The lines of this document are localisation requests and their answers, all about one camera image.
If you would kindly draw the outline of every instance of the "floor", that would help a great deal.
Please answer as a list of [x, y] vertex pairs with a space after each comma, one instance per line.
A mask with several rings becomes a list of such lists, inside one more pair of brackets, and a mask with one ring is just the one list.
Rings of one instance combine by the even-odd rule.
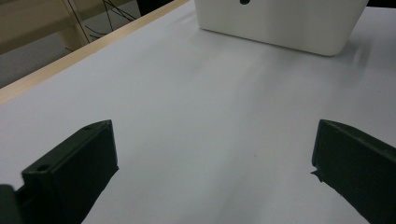
[[[121, 6], [120, 9], [128, 12], [135, 18], [140, 17], [136, 1], [127, 3]], [[111, 10], [108, 11], [108, 15], [113, 29], [118, 29], [129, 22]], [[84, 21], [84, 23], [94, 30], [94, 32], [90, 31], [93, 36], [100, 37], [102, 35], [97, 33], [107, 34], [111, 32], [110, 22], [106, 13], [92, 17]], [[62, 58], [70, 52], [70, 50], [64, 48], [58, 36], [54, 34], [1, 54], [0, 88], [33, 73], [35, 70]]]

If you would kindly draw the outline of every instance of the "wooden table edge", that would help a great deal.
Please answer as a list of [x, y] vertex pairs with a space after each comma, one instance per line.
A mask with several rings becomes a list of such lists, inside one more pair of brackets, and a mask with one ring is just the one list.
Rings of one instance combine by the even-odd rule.
[[188, 1], [189, 0], [175, 0], [163, 7], [158, 8], [157, 10], [150, 12], [149, 14], [137, 19], [136, 21], [128, 23], [120, 29], [110, 33], [109, 35], [106, 35], [92, 42], [91, 44], [62, 57], [61, 59], [50, 63], [49, 65], [42, 67], [41, 69], [38, 69], [32, 74], [5, 86], [4, 88], [0, 89], [0, 105], [16, 98], [17, 96], [33, 88], [35, 85], [47, 80], [50, 77], [55, 76], [67, 67], [94, 54], [96, 51], [104, 48], [105, 46], [108, 46], [116, 42], [117, 40], [125, 37], [126, 35], [151, 23], [152, 21], [159, 19], [161, 16], [182, 6]]

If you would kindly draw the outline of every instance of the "white table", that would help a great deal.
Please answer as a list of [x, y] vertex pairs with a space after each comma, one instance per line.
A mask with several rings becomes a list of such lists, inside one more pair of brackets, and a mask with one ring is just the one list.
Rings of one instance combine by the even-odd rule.
[[193, 2], [0, 105], [0, 180], [112, 119], [120, 170], [84, 223], [367, 223], [310, 172], [318, 121], [396, 146], [396, 11], [327, 58], [200, 30]]

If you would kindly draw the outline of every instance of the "cable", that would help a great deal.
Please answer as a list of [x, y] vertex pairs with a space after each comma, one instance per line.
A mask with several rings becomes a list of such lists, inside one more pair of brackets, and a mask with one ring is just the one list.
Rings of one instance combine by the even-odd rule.
[[128, 20], [128, 21], [132, 21], [132, 19], [129, 19], [128, 17], [126, 17], [118, 8], [116, 8], [116, 10], [118, 11], [115, 11], [114, 10], [114, 6], [112, 6], [110, 3], [108, 3], [108, 2], [106, 2], [107, 4], [109, 4], [112, 8], [110, 9], [112, 12], [114, 12], [115, 14], [117, 14], [117, 15], [119, 15], [119, 16], [121, 16], [121, 17], [123, 17], [123, 18], [125, 18], [126, 20]]
[[113, 29], [113, 24], [111, 24], [111, 19], [110, 19], [110, 16], [108, 15], [108, 11], [107, 11], [106, 2], [105, 2], [105, 0], [102, 0], [102, 1], [103, 1], [103, 5], [105, 6], [105, 10], [106, 10], [106, 14], [107, 14], [108, 22], [110, 23], [111, 31], [114, 31], [114, 29]]
[[91, 28], [90, 28], [89, 26], [87, 26], [87, 25], [85, 25], [85, 27], [87, 27], [87, 29], [89, 29], [90, 31], [96, 33], [97, 35], [108, 35], [108, 34], [105, 34], [105, 33], [99, 33], [99, 32], [97, 32], [97, 31], [94, 31], [93, 29], [91, 29]]
[[96, 35], [90, 35], [90, 36], [93, 37], [93, 38], [96, 38], [96, 39], [100, 38], [99, 36], [96, 36]]
[[79, 27], [80, 27], [81, 30], [82, 30], [82, 33], [84, 33], [85, 38], [87, 38], [88, 43], [90, 43], [90, 39], [88, 38], [87, 34], [85, 34], [84, 28], [82, 28], [82, 24], [81, 24], [81, 22], [80, 22], [79, 19], [78, 19], [78, 16], [77, 16], [76, 11], [75, 11], [74, 8], [72, 7], [72, 4], [70, 3], [70, 1], [67, 0], [67, 2], [69, 3], [69, 6], [72, 8], [73, 13], [75, 14], [75, 17], [76, 17], [76, 19], [77, 19], [77, 21], [78, 21]]
[[136, 18], [134, 17], [134, 16], [132, 16], [131, 14], [129, 14], [128, 12], [126, 12], [126, 11], [124, 11], [124, 10], [122, 10], [122, 9], [120, 9], [119, 7], [117, 7], [116, 5], [114, 5], [114, 3], [113, 2], [111, 2], [111, 0], [107, 0], [106, 2], [108, 3], [108, 4], [110, 4], [111, 6], [113, 6], [120, 14], [122, 14], [123, 16], [125, 16], [124, 15], [124, 13], [126, 14], [126, 15], [128, 15], [129, 17], [131, 17], [133, 20], [136, 20]]

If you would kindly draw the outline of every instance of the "white box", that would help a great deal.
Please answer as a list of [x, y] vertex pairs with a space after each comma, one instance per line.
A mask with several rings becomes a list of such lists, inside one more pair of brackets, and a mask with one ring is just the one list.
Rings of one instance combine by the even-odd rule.
[[194, 0], [202, 29], [332, 56], [368, 0]]

